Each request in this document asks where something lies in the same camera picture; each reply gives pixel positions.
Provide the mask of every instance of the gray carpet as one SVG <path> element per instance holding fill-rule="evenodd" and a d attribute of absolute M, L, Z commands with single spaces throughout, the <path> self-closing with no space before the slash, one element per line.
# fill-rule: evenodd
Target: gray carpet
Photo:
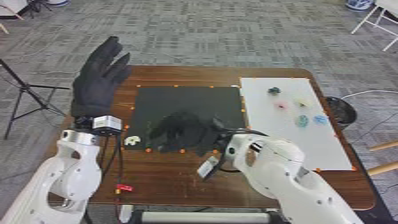
<path fill-rule="evenodd" d="M 324 94 L 342 97 L 370 89 L 398 90 L 398 44 L 381 51 L 394 36 L 370 25 L 351 35 L 363 17 L 365 13 L 347 10 L 342 0 L 74 1 L 54 12 L 44 9 L 35 19 L 26 16 L 26 21 L 3 21 L 12 34 L 0 33 L 0 53 L 29 82 L 70 86 L 90 52 L 118 35 L 125 51 L 132 52 L 132 64 L 306 68 Z M 4 80 L 0 93 L 4 130 L 19 95 Z M 70 100 L 70 92 L 60 92 L 54 102 L 65 111 Z M 346 135 L 356 141 L 370 168 L 398 160 L 397 148 L 369 151 L 370 146 L 398 139 L 398 116 L 358 140 L 398 112 L 398 97 L 376 93 L 347 100 L 360 120 Z M 26 98 L 22 111 L 35 106 Z M 49 112 L 35 114 L 17 122 L 12 139 L 0 140 L 0 214 L 42 162 L 61 122 Z M 398 187 L 388 187 L 398 183 L 398 171 L 378 175 L 374 180 L 397 215 Z M 113 223 L 113 208 L 93 207 L 97 223 Z"/>

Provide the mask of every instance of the black glove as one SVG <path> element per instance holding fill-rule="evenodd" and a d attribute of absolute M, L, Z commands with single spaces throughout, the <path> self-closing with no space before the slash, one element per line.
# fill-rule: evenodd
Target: black glove
<path fill-rule="evenodd" d="M 205 155 L 214 150 L 221 136 L 221 128 L 214 120 L 205 121 L 193 113 L 180 111 L 164 118 L 159 126 L 152 130 L 152 141 L 164 135 L 168 141 L 159 145 L 161 152 L 195 148 L 198 154 Z"/>
<path fill-rule="evenodd" d="M 74 82 L 72 116 L 76 118 L 99 117 L 111 112 L 116 88 L 132 73 L 131 53 L 113 64 L 122 50 L 120 38 L 113 36 L 91 53 Z"/>

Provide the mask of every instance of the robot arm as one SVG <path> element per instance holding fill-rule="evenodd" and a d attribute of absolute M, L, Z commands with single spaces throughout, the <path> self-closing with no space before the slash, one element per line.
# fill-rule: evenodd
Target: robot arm
<path fill-rule="evenodd" d="M 257 160 L 248 164 L 250 150 Z M 278 199 L 292 224 L 363 224 L 353 208 L 319 173 L 303 167 L 305 153 L 283 139 L 234 135 L 227 159 L 234 161 L 257 191 Z"/>
<path fill-rule="evenodd" d="M 67 130 L 58 141 L 60 153 L 45 161 L 26 189 L 19 195 L 3 224 L 79 224 L 83 221 L 90 198 L 102 181 L 97 164 L 100 152 L 99 136 Z M 49 194 L 67 199 L 63 206 L 49 203 Z"/>

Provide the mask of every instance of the white board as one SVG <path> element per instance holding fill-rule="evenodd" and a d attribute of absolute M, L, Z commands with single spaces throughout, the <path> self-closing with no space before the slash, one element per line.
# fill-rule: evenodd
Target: white board
<path fill-rule="evenodd" d="M 248 119 L 253 130 L 289 139 L 306 153 L 305 167 L 322 170 L 353 170 L 353 163 L 337 138 L 335 128 L 315 122 L 326 115 L 315 90 L 306 78 L 243 78 Z M 269 89 L 278 87 L 275 96 Z M 308 126 L 299 127 L 298 118 L 308 116 Z"/>

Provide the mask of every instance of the black cloth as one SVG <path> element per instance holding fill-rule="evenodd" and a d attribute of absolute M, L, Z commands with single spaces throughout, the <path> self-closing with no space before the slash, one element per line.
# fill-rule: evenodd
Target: black cloth
<path fill-rule="evenodd" d="M 214 120 L 202 120 L 196 114 L 179 111 L 161 121 L 150 133 L 150 139 L 157 139 L 163 135 L 168 139 L 159 146 L 163 152 L 196 147 L 198 154 L 205 154 L 209 149 L 214 148 L 221 128 Z"/>
<path fill-rule="evenodd" d="M 90 56 L 74 82 L 74 117 L 99 117 L 111 112 L 116 88 L 132 73 L 131 53 L 113 64 L 122 50 L 120 38 L 113 36 Z"/>
<path fill-rule="evenodd" d="M 139 88 L 129 135 L 141 142 L 127 149 L 152 148 L 161 152 L 182 148 L 214 150 L 216 120 L 228 128 L 244 128 L 241 89 L 234 87 Z"/>

